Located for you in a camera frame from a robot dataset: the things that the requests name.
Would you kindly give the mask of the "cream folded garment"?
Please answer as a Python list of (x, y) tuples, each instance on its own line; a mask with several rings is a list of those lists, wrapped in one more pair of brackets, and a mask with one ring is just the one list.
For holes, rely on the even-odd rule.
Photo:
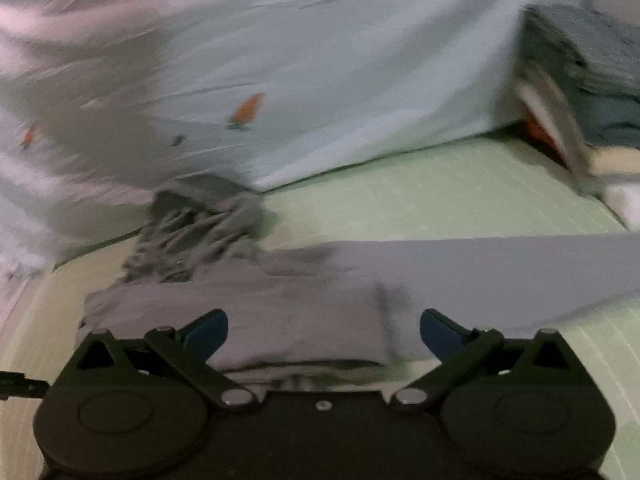
[(640, 151), (638, 148), (592, 148), (586, 159), (589, 171), (596, 176), (608, 174), (638, 174), (640, 171)]

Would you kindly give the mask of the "light blue carrot print quilt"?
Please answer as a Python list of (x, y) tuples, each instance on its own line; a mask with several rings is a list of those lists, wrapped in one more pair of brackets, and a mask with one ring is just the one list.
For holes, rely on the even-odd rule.
[(1, 0), (1, 266), (136, 230), (210, 171), (265, 191), (494, 130), (523, 11), (582, 0)]

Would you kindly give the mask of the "grey zip hoodie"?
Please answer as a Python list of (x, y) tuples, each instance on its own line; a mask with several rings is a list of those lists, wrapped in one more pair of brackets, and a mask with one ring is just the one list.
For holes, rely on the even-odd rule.
[(517, 334), (639, 290), (634, 234), (265, 250), (261, 224), (249, 188), (212, 174), (165, 183), (122, 277), (86, 299), (79, 335), (137, 339), (223, 310), (228, 337), (209, 365), (260, 388), (424, 359), (426, 309)]

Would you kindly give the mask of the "green grid bed sheet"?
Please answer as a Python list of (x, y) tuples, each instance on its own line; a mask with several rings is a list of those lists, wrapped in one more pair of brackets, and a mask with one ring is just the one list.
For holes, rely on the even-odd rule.
[[(531, 146), (502, 136), (454, 142), (324, 174), (265, 196), (268, 249), (329, 240), (604, 235), (627, 231), (570, 175)], [(134, 238), (107, 245), (26, 284), (1, 333), (1, 366), (52, 380), (74, 348), (90, 292), (111, 285)], [(617, 420), (602, 470), (639, 474), (639, 303), (631, 299), (562, 326)]]

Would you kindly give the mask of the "orange folded garment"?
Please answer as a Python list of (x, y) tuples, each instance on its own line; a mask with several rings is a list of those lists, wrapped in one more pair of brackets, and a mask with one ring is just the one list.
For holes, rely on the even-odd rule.
[(552, 136), (548, 135), (548, 132), (544, 130), (544, 127), (537, 122), (536, 118), (526, 118), (525, 125), (528, 135), (536, 142), (547, 145), (549, 148), (556, 149), (556, 144)]

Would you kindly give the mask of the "dark teal folded garment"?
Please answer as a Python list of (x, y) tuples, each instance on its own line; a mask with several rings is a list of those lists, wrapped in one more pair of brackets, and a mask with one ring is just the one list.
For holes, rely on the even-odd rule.
[(579, 93), (572, 104), (582, 135), (592, 146), (639, 147), (639, 100)]

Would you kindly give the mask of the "grey-blue folded top garment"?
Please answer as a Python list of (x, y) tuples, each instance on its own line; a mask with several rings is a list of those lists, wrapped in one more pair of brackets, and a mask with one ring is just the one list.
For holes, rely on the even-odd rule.
[(582, 90), (639, 94), (639, 29), (608, 14), (564, 4), (529, 6), (521, 52)]

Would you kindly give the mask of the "white folded garment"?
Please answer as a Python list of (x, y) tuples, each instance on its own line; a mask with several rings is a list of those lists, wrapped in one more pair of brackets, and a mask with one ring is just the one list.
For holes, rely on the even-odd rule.
[(640, 230), (639, 182), (608, 185), (602, 194), (602, 200), (627, 230)]

